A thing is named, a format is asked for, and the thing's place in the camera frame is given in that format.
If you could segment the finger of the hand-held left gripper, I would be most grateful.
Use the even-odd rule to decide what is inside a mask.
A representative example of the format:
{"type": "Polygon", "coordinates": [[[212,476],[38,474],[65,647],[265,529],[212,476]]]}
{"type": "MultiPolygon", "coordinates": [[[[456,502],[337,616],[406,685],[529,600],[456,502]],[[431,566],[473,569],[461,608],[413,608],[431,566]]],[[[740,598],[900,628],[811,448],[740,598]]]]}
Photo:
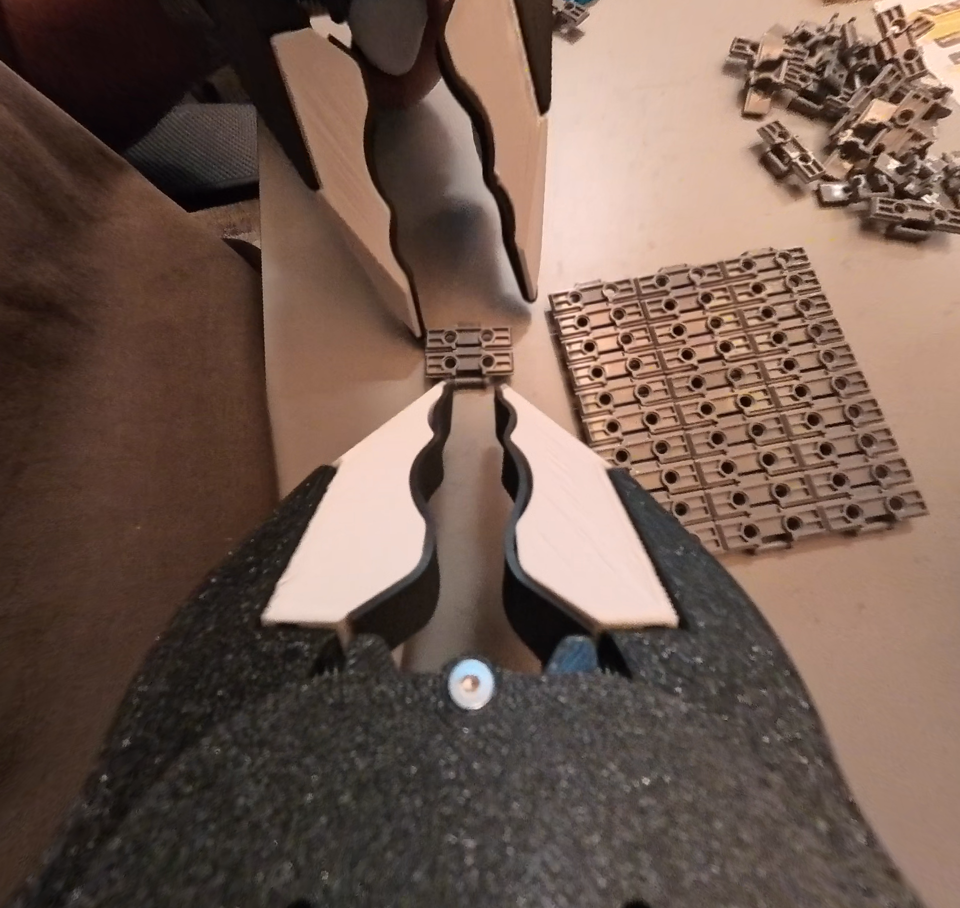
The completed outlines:
{"type": "Polygon", "coordinates": [[[452,0],[442,74],[476,134],[483,181],[525,302],[538,297],[551,82],[551,0],[452,0]]]}
{"type": "Polygon", "coordinates": [[[367,158],[369,99],[354,52],[313,27],[271,38],[294,116],[318,177],[318,203],[385,307],[416,339],[425,335],[410,272],[396,251],[391,207],[367,158]]]}

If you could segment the yellow black sticker sheet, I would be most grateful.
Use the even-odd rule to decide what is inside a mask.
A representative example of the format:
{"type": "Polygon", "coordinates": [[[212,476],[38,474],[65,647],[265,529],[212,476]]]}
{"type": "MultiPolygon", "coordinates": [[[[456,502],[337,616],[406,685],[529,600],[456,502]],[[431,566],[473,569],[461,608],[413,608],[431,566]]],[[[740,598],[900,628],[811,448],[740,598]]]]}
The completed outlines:
{"type": "Polygon", "coordinates": [[[957,86],[959,73],[959,1],[876,2],[876,15],[902,10],[928,70],[945,85],[957,86]]]}

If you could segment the mat of joined track links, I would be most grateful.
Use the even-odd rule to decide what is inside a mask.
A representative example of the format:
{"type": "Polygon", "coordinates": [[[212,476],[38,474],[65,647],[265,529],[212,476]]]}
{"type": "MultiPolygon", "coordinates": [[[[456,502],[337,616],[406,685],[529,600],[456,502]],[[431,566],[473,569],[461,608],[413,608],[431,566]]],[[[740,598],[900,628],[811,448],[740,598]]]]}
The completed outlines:
{"type": "Polygon", "coordinates": [[[582,438],[714,555],[929,513],[801,246],[551,293],[582,438]]]}

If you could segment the pile of track links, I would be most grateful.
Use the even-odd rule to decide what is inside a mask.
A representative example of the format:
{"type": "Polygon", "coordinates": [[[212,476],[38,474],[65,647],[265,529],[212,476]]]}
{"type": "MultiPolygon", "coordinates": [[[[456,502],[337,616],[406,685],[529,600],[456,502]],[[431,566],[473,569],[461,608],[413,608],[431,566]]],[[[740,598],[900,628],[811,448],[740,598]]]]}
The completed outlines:
{"type": "Polygon", "coordinates": [[[780,182],[810,187],[820,206],[851,207],[905,242],[958,235],[958,150],[939,145],[958,111],[958,84],[932,74],[902,9],[774,25],[736,37],[726,64],[743,82],[741,113],[765,122],[759,157],[780,182]]]}

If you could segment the person's left hand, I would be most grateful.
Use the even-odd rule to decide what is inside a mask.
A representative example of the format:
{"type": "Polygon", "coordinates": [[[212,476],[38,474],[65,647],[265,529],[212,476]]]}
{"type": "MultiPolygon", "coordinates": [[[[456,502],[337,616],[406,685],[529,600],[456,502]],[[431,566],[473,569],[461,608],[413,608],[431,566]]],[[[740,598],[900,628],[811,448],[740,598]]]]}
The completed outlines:
{"type": "Polygon", "coordinates": [[[211,20],[203,33],[203,74],[188,87],[179,101],[187,105],[240,105],[251,107],[253,101],[230,60],[211,0],[197,0],[211,20]]]}

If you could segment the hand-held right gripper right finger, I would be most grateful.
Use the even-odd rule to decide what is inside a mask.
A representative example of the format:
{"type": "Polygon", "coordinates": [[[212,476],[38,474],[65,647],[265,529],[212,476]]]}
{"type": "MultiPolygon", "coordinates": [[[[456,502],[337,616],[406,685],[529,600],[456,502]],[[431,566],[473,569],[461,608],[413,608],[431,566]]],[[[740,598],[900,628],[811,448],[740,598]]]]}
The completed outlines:
{"type": "Polygon", "coordinates": [[[632,478],[510,386],[496,389],[494,410],[511,500],[503,607],[519,639],[548,662],[569,637],[678,628],[615,484],[632,478]]]}

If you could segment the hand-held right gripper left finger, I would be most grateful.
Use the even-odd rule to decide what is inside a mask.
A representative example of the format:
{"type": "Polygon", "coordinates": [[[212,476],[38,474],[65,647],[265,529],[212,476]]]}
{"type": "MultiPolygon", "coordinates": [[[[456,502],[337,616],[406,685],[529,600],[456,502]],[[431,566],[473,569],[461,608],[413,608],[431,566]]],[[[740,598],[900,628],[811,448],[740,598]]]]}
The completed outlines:
{"type": "Polygon", "coordinates": [[[402,646],[440,592],[429,500],[444,478],[452,387],[429,389],[321,472],[326,487],[262,613],[265,626],[402,646]]]}

